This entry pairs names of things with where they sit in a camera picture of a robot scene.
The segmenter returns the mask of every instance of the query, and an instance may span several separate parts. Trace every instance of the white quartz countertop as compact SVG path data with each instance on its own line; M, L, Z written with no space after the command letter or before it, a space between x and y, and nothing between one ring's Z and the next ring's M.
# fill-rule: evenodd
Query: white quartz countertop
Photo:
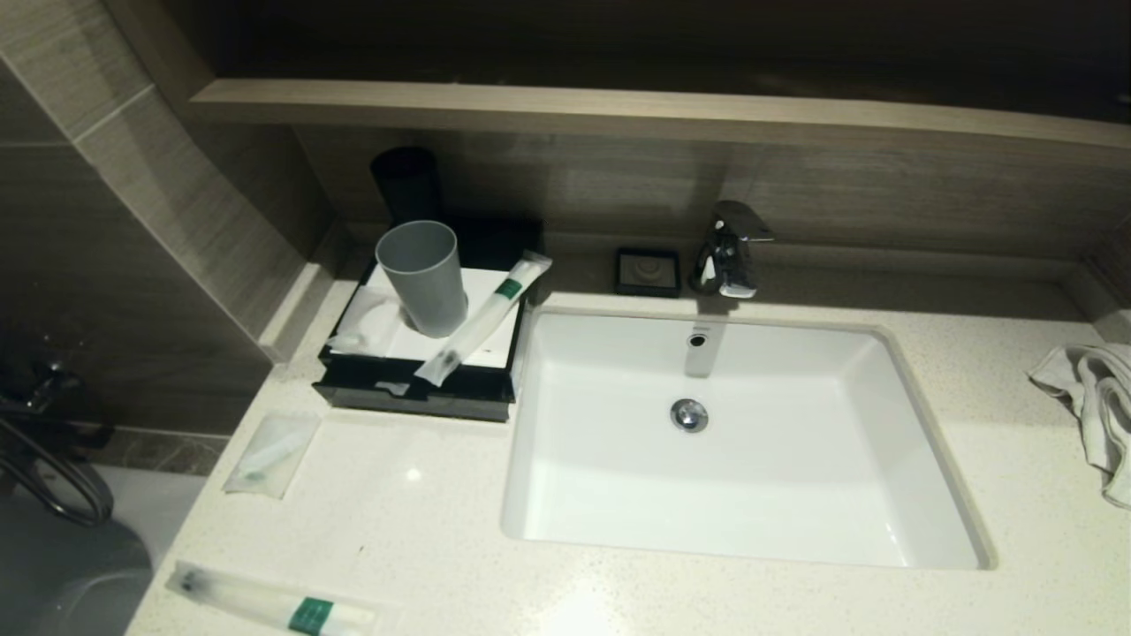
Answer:
M542 310L696 312L690 299L593 294L560 281L547 281ZM782 269L731 313L891 336L990 548L992 568L968 571L509 539L500 514L510 423L330 410L311 388L318 347L351 290L335 283L295 360L270 373L131 635L277 633L165 591L176 559L395 605L399 620L382 636L1131 633L1131 515L1100 498L1076 420L1025 376L1052 346L1099 342L1054 285ZM271 410L325 418L286 497L224 495Z

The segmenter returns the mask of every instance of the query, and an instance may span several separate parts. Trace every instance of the sink drain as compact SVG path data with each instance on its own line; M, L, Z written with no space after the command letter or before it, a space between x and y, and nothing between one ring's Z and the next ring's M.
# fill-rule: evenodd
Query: sink drain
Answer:
M672 423L682 431L699 432L707 428L707 407L694 399L677 399L672 404Z

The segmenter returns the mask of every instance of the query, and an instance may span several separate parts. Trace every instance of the plastic wrapper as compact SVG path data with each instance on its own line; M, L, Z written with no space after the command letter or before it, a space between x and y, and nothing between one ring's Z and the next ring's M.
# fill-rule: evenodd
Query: plastic wrapper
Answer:
M511 268L507 280L480 307L480 310L460 325L443 347L431 360L424 362L414 375L435 386L442 385L443 380L499 328L523 292L545 274L552 264L553 260L541 253L533 251L523 253L523 259Z
M256 492L282 499L320 423L313 413L265 415L224 482L224 492Z
M372 636L381 626L391 628L395 618L394 608L387 604L360 603L327 594L308 596L296 590L184 561L176 562L165 587L245 620L311 636Z

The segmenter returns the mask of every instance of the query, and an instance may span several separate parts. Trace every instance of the black soap dish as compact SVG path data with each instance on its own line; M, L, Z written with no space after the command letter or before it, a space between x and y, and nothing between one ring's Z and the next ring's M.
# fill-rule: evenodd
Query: black soap dish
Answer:
M680 298L680 256L670 250L616 250L616 285L623 295Z

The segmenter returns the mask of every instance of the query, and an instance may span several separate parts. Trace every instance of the bathroom sink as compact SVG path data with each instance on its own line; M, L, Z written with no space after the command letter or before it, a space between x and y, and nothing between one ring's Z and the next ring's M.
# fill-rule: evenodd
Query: bathroom sink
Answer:
M985 567L879 334L542 313L525 364L513 539Z

